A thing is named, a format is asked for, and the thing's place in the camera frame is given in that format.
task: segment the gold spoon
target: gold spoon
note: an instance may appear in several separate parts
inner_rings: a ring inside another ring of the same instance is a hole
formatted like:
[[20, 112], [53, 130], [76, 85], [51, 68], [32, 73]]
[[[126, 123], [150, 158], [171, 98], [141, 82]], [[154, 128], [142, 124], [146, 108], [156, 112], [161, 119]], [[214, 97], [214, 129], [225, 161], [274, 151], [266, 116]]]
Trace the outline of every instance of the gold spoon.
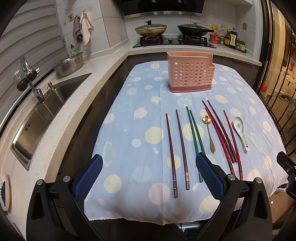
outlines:
[[211, 147], [211, 152], [214, 154], [216, 149], [215, 149], [215, 146], [214, 146], [214, 142], [211, 138], [211, 135], [210, 135], [210, 129], [209, 129], [209, 124], [211, 123], [211, 118], [208, 117], [207, 115], [202, 119], [203, 123], [207, 125], [207, 132], [209, 133], [209, 138], [210, 138], [210, 147]]

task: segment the chopsticks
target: chopsticks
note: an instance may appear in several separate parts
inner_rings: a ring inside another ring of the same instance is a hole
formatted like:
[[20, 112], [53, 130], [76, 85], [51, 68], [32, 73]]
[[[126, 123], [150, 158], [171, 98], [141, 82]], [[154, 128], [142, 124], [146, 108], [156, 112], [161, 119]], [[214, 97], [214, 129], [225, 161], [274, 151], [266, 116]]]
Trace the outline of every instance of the chopsticks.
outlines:
[[231, 144], [231, 141], [230, 141], [230, 139], [229, 139], [229, 137], [228, 137], [228, 135], [227, 135], [227, 132], [226, 132], [226, 130], [225, 130], [225, 128], [224, 128], [222, 122], [220, 121], [219, 116], [217, 115], [216, 111], [214, 110], [214, 107], [211, 105], [211, 103], [209, 102], [209, 100], [208, 100], [207, 102], [209, 103], [210, 107], [212, 108], [212, 110], [213, 110], [213, 112], [214, 112], [214, 115], [216, 116], [216, 118], [217, 118], [217, 120], [218, 120], [218, 122], [219, 122], [219, 124], [220, 124], [220, 126], [221, 126], [221, 128], [222, 128], [222, 131], [223, 131], [223, 133], [224, 133], [224, 136], [225, 136], [227, 142], [225, 141], [225, 139], [223, 138], [223, 136], [222, 136], [222, 138], [223, 138], [223, 140], [224, 140], [224, 142], [225, 142], [225, 145], [226, 145], [227, 150], [228, 150], [228, 153], [229, 153], [229, 155], [230, 155], [230, 157], [231, 157], [231, 161], [232, 161], [232, 163], [238, 162], [237, 157], [236, 157], [236, 155], [235, 155], [234, 148], [233, 148], [233, 146], [232, 146], [232, 144]]
[[166, 120], [167, 120], [168, 141], [169, 141], [169, 144], [170, 144], [170, 160], [171, 160], [171, 164], [172, 164], [174, 198], [177, 198], [178, 197], [177, 175], [176, 175], [176, 167], [175, 167], [175, 159], [174, 159], [174, 152], [173, 152], [172, 137], [170, 135], [170, 124], [168, 122], [168, 114], [165, 114], [165, 117], [166, 117]]
[[182, 147], [182, 154], [183, 154], [183, 163], [184, 163], [184, 172], [185, 172], [185, 186], [186, 186], [186, 190], [189, 190], [190, 189], [190, 183], [189, 183], [188, 165], [187, 165], [185, 145], [184, 145], [184, 140], [183, 140], [183, 134], [182, 134], [181, 124], [180, 124], [180, 119], [179, 119], [179, 115], [178, 115], [178, 110], [176, 110], [176, 116], [177, 116], [177, 121], [178, 121], [180, 140], [181, 140], [181, 147]]
[[[190, 127], [191, 127], [191, 132], [192, 132], [192, 138], [193, 138], [193, 142], [194, 142], [194, 148], [195, 148], [195, 154], [198, 154], [198, 145], [197, 145], [197, 141], [196, 141], [196, 137], [195, 137], [195, 133], [194, 133], [194, 128], [193, 128], [193, 124], [191, 121], [191, 117], [190, 117], [190, 113], [189, 113], [189, 109], [188, 106], [186, 106], [186, 110], [187, 110], [187, 114], [188, 114], [188, 118], [189, 118], [189, 122], [190, 122]], [[200, 171], [198, 171], [198, 178], [200, 180], [200, 183], [203, 182], [203, 178], [200, 174]]]
[[227, 117], [227, 114], [226, 114], [225, 110], [223, 110], [223, 112], [224, 112], [225, 118], [227, 120], [228, 127], [229, 127], [230, 132], [231, 132], [232, 141], [233, 141], [235, 152], [236, 152], [236, 155], [237, 155], [238, 166], [239, 166], [239, 178], [240, 178], [240, 180], [243, 180], [242, 163], [241, 163], [241, 160], [240, 160], [240, 157], [239, 157], [239, 150], [237, 148], [237, 142], [235, 140], [235, 137], [234, 137], [234, 134], [233, 134], [233, 130], [232, 130], [231, 124], [229, 122], [229, 119]]
[[230, 173], [231, 173], [232, 175], [235, 175], [235, 172], [234, 172], [234, 169], [233, 169], [233, 166], [232, 166], [232, 163], [231, 163], [231, 159], [230, 159], [230, 157], [229, 157], [229, 153], [228, 153], [228, 151], [227, 151], [227, 148], [226, 148], [226, 145], [225, 145], [225, 142], [224, 142], [225, 139], [223, 138], [223, 134], [222, 134], [222, 132], [221, 132], [221, 130], [220, 130], [220, 128], [219, 128], [219, 126], [218, 126], [216, 120], [214, 119], [212, 113], [210, 112], [209, 108], [208, 108], [207, 105], [205, 104], [205, 102], [202, 101], [202, 103], [203, 103], [204, 106], [205, 106], [205, 110], [206, 110], [207, 114], [209, 115], [209, 117], [210, 117], [210, 118], [212, 119], [212, 121], [213, 121], [213, 126], [214, 126], [214, 128], [215, 128], [215, 131], [216, 131], [216, 133], [217, 133], [217, 135], [218, 135], [218, 138], [219, 138], [219, 140], [220, 140], [220, 143], [221, 143], [221, 145], [222, 145], [222, 148], [223, 148], [223, 151], [224, 151], [224, 154], [225, 154], [225, 157], [226, 157], [226, 159], [227, 159], [227, 163], [228, 163], [228, 166], [229, 166], [229, 169], [230, 169]]
[[195, 127], [195, 130], [196, 130], [196, 134], [197, 134], [197, 137], [198, 137], [198, 141], [200, 143], [200, 149], [202, 150], [202, 153], [205, 154], [205, 149], [203, 147], [203, 144], [202, 144], [202, 139], [200, 137], [200, 132], [198, 131], [198, 128], [197, 128], [197, 125], [196, 125], [196, 122], [195, 122], [195, 119], [193, 117], [193, 114], [192, 114], [192, 111], [190, 110], [190, 114], [191, 114], [191, 117], [192, 117], [192, 121], [193, 121], [193, 124], [194, 124], [194, 127]]

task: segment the tablecloth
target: tablecloth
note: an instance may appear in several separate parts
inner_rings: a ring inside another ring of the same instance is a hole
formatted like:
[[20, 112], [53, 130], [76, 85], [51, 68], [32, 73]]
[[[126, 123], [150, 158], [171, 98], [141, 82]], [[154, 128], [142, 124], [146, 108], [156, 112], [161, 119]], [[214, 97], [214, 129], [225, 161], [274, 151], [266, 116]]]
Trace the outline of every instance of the tablecloth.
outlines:
[[[228, 135], [229, 119], [240, 116], [250, 151], [244, 153], [235, 133], [244, 180], [263, 179], [268, 195], [287, 183], [287, 174], [277, 164], [285, 151], [280, 135], [266, 108], [246, 81], [232, 68], [215, 64], [212, 89], [171, 93], [167, 61], [136, 65], [127, 77], [100, 129], [93, 154], [103, 157], [103, 169], [85, 199], [90, 220], [125, 218], [157, 224], [208, 219], [219, 201], [205, 182], [200, 183], [195, 165], [194, 143], [186, 106], [192, 110], [207, 157], [225, 173], [229, 167], [217, 134], [210, 124], [216, 152], [210, 151], [202, 100], [209, 100]], [[176, 119], [178, 110], [187, 155], [190, 190], [185, 188], [181, 142]], [[172, 171], [165, 114], [169, 115], [178, 182], [173, 197]], [[233, 164], [236, 176], [238, 166]]]

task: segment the kitchen sink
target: kitchen sink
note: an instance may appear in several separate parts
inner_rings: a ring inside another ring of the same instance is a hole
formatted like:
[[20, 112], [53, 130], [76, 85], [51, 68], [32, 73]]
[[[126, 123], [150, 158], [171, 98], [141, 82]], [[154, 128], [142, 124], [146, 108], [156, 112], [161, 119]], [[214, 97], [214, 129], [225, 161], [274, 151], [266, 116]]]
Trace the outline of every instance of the kitchen sink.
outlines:
[[38, 102], [22, 123], [13, 139], [11, 150], [27, 170], [49, 124], [67, 99], [90, 75], [91, 73], [81, 75], [53, 85], [54, 90], [50, 89], [45, 93], [44, 102]]

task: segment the soy sauce bottle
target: soy sauce bottle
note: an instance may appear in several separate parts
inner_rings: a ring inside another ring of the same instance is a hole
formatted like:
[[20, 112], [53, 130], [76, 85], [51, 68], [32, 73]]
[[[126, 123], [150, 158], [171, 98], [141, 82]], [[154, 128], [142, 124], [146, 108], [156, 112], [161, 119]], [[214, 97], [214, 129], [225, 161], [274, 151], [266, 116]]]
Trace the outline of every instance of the soy sauce bottle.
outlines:
[[237, 48], [237, 32], [235, 31], [235, 28], [232, 28], [232, 31], [230, 31], [229, 48], [232, 48], [232, 49]]
[[227, 26], [227, 33], [224, 37], [224, 45], [229, 47], [229, 44], [230, 44], [230, 26], [228, 25]]

